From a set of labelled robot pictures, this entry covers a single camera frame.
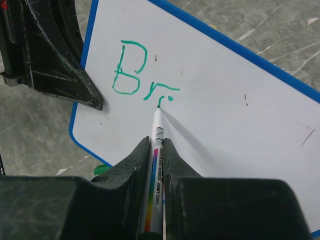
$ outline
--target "whiteboard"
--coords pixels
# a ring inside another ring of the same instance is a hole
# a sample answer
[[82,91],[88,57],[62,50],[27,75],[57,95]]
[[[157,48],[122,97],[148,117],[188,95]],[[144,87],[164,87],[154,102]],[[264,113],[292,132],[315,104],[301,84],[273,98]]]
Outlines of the whiteboard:
[[82,65],[105,104],[74,105],[80,147],[117,164],[164,96],[165,136],[193,169],[284,180],[320,229],[319,92],[162,0],[93,0]]

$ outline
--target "blue border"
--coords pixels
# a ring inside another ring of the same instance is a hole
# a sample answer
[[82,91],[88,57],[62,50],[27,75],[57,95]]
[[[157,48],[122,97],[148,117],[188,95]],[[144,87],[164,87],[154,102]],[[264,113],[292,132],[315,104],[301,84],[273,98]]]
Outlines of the blue border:
[[[239,54],[240,56],[244,57],[251,63],[257,65],[258,67],[262,68],[263,70],[267,71],[271,75],[275,76],[276,78],[282,80],[286,84],[290,85],[294,89],[298,90],[299,92],[303,93],[304,95],[308,96],[309,98],[313,99],[314,101],[320,104],[320,92],[316,91],[312,87],[306,85],[302,81],[296,79],[294,76],[291,76],[287,72],[283,71],[282,69],[278,68],[277,66],[273,65],[272,63],[268,62],[267,60],[263,59],[262,57],[256,55],[252,51],[248,50],[244,46],[236,43],[235,41],[231,40],[227,36],[223,35],[222,33],[214,30],[204,22],[196,19],[195,17],[189,15],[188,13],[184,12],[180,8],[172,5],[171,3],[165,0],[148,0],[149,2],[153,3],[154,5],[158,6],[159,8],[163,9],[164,11],[170,13],[171,15],[177,17],[178,19],[182,20],[186,24],[194,27],[195,29],[199,30],[203,34],[207,35],[208,37],[214,39],[218,43],[224,45],[225,47],[229,48],[233,52]],[[90,40],[92,36],[92,31],[94,28],[94,22],[96,18],[97,8],[98,8],[99,0],[92,0],[91,10],[88,20],[88,26],[86,30],[85,40],[84,40],[84,47],[82,52],[81,58],[81,66],[85,68]],[[77,111],[77,103],[73,104],[70,125],[69,125],[69,134],[72,140],[77,144],[80,148],[84,149],[88,153],[90,153],[95,158],[99,159],[104,164],[111,167],[109,163],[104,161],[101,157],[97,156],[89,149],[82,146],[79,142],[76,141],[75,137],[73,136],[73,127],[75,123],[75,116]],[[320,236],[320,230],[315,231],[312,233],[312,237],[316,238]]]

